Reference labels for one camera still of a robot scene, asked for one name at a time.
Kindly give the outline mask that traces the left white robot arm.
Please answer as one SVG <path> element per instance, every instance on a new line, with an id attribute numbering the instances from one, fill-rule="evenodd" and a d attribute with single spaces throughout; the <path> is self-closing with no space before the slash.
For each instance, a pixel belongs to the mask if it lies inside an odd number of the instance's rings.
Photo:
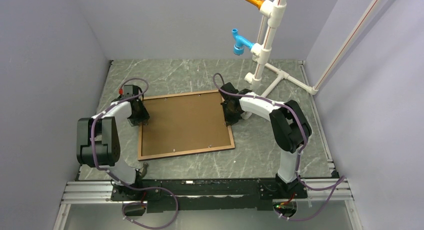
<path id="1" fill-rule="evenodd" d="M 143 175 L 121 158 L 118 126 L 127 121 L 130 126 L 138 127 L 149 120 L 143 100 L 143 90 L 127 84 L 119 89 L 119 96 L 107 109 L 77 121 L 77 161 L 107 173 L 131 200 L 139 199 L 144 193 Z"/>

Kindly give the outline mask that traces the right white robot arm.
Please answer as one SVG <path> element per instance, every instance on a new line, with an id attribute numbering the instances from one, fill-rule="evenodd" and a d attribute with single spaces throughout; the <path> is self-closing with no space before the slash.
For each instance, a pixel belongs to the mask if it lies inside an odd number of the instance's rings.
<path id="1" fill-rule="evenodd" d="M 249 89 L 238 91 L 230 82 L 218 90 L 223 97 L 221 106 L 227 126 L 236 124 L 246 112 L 270 122 L 275 142 L 281 149 L 275 190 L 280 197 L 289 197 L 299 184 L 300 149 L 312 133 L 299 104 L 294 100 L 274 101 Z"/>

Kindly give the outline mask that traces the small claw hammer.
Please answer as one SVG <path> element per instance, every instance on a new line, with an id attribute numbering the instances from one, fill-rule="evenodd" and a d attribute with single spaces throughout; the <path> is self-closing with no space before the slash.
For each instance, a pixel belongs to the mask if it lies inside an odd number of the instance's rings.
<path id="1" fill-rule="evenodd" d="M 143 163 L 143 166 L 138 170 L 138 174 L 141 178 L 144 178 L 148 172 L 149 164 L 147 162 Z"/>

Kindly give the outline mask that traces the blue pipe fitting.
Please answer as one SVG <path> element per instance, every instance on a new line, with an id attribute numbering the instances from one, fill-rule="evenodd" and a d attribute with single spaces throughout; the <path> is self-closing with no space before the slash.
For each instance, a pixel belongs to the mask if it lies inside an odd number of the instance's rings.
<path id="1" fill-rule="evenodd" d="M 239 31 L 237 28 L 233 28 L 231 30 L 232 37 L 234 39 L 234 45 L 233 45 L 233 53 L 237 56 L 240 56 L 244 53 L 245 48 L 248 48 L 249 50 L 252 49 L 254 46 L 254 43 L 247 40 L 245 37 L 239 35 Z"/>

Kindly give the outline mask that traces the white pvc pipe stand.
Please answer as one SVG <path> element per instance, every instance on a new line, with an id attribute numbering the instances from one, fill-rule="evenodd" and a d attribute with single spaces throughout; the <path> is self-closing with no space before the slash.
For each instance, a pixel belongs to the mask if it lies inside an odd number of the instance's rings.
<path id="1" fill-rule="evenodd" d="M 283 79 L 286 79 L 294 83 L 295 85 L 301 87 L 303 90 L 305 90 L 312 96 L 316 95 L 319 92 L 322 84 L 329 77 L 330 73 L 333 71 L 333 69 L 342 59 L 342 57 L 346 54 L 347 50 L 354 43 L 356 37 L 359 36 L 362 31 L 362 28 L 365 27 L 366 20 L 371 17 L 373 10 L 377 8 L 377 5 L 380 2 L 381 0 L 372 0 L 370 2 L 358 22 L 353 27 L 350 34 L 347 36 L 339 50 L 336 52 L 335 56 L 325 69 L 324 73 L 319 78 L 318 82 L 314 86 L 309 86 L 300 82 L 293 76 L 289 75 L 287 72 L 276 68 L 275 66 L 268 63 L 272 52 L 272 44 L 277 29 L 281 24 L 285 9 L 287 7 L 287 0 L 264 0 L 261 8 L 259 9 L 260 13 L 262 14 L 262 22 L 259 33 L 263 34 L 263 41 L 255 43 L 252 49 L 250 50 L 250 52 L 252 53 L 252 60 L 257 63 L 257 66 L 255 72 L 249 72 L 248 74 L 246 74 L 244 80 L 250 83 L 250 88 L 253 91 L 256 91 L 260 87 L 264 68 L 268 68 L 269 70 L 277 74 L 277 78 L 262 93 L 263 97 L 266 97 Z"/>

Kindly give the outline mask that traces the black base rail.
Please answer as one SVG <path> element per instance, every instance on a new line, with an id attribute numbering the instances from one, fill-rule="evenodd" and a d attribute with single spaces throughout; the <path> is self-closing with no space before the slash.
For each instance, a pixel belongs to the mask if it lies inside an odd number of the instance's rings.
<path id="1" fill-rule="evenodd" d="M 142 179 L 137 191 L 113 185 L 113 202 L 144 202 L 147 213 L 164 211 L 256 209 L 271 211 L 279 202 L 306 199 L 299 182 L 277 177 L 216 179 Z"/>

